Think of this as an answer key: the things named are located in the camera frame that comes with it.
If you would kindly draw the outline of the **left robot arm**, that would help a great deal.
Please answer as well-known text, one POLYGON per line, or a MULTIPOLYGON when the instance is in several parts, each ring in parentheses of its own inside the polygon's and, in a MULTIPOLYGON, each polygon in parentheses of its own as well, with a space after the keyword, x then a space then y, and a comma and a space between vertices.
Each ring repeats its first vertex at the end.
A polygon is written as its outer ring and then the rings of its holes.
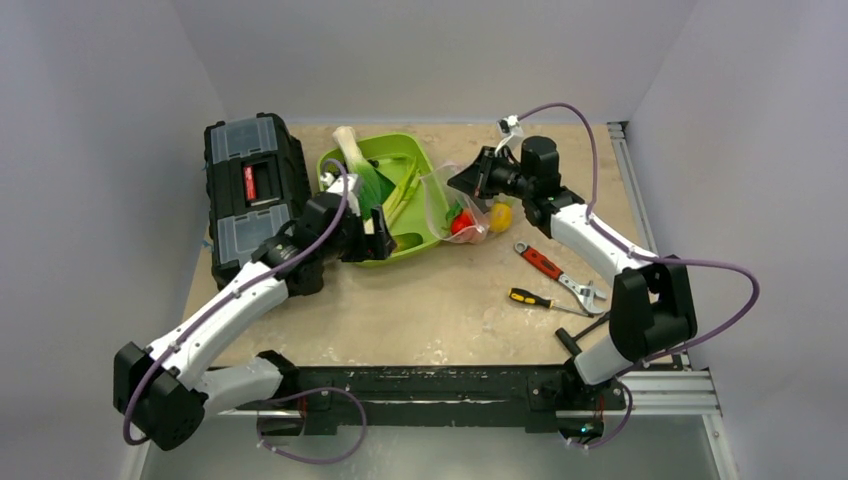
POLYGON ((292 405, 296 368, 282 355, 263 352, 218 370, 212 362, 265 313, 319 292, 326 260, 385 260, 395 247, 382 207, 364 220, 351 193, 325 191, 309 199, 301 215, 261 242, 188 320, 146 347, 129 342, 116 353, 113 405, 123 417, 125 442, 172 450, 220 412, 258 402, 292 405))

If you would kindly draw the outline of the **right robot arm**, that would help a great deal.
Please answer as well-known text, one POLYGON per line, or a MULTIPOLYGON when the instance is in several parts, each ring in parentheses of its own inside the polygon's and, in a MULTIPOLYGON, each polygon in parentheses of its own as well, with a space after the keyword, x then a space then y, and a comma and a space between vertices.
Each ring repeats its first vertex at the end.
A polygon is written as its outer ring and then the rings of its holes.
POLYGON ((590 215, 585 200, 562 185, 559 161, 552 139, 531 136, 521 143, 519 161, 484 147, 447 184, 479 199, 503 194, 520 200, 531 225, 577 253, 611 286, 607 335, 573 355, 561 381, 564 399, 584 407, 599 396, 601 383, 692 339, 697 321, 686 267, 590 215))

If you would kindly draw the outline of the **toy mango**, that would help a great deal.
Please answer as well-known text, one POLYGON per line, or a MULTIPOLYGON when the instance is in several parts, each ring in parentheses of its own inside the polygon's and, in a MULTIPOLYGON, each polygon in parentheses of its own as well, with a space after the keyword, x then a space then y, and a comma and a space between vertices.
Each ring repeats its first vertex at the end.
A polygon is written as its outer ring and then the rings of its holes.
POLYGON ((408 232, 394 236, 393 240, 395 241, 394 253, 398 254, 421 245, 423 243, 423 236, 417 232, 408 232))

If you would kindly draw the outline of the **clear zip top bag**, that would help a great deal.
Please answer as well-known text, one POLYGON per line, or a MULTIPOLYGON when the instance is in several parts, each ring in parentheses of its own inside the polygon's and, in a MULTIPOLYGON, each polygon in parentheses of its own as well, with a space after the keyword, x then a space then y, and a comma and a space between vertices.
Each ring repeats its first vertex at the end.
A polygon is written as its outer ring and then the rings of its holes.
POLYGON ((489 230, 489 211, 496 202, 504 202, 512 206, 513 226, 516 223, 516 201, 514 199, 499 195, 494 199, 480 200, 447 185, 447 180, 461 170, 462 168, 459 165, 448 163, 421 177, 421 185, 424 187, 426 200, 426 218, 430 232, 441 241, 455 244, 479 244, 489 236, 502 234, 493 233, 489 230), (473 215, 475 226, 460 235, 452 235, 450 224, 453 218, 464 209, 469 210, 473 215))

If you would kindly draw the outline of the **yellow toy pear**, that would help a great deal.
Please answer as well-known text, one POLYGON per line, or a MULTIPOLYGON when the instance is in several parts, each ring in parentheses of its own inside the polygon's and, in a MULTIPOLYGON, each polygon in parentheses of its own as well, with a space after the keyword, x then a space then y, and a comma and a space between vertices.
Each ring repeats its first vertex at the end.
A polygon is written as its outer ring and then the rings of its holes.
POLYGON ((504 202, 494 203, 489 211, 489 230, 493 233, 503 233, 510 229, 513 223, 512 206, 504 202))

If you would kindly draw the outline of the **red toy tomato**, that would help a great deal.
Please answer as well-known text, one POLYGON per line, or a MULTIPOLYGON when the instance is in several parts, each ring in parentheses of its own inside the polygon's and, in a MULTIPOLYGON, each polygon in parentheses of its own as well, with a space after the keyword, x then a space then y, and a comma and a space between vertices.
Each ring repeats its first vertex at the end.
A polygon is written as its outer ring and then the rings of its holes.
POLYGON ((456 217, 453 218, 450 224, 450 233, 452 235, 460 235, 467 229, 475 226, 474 218, 471 212, 467 209, 462 210, 456 217))

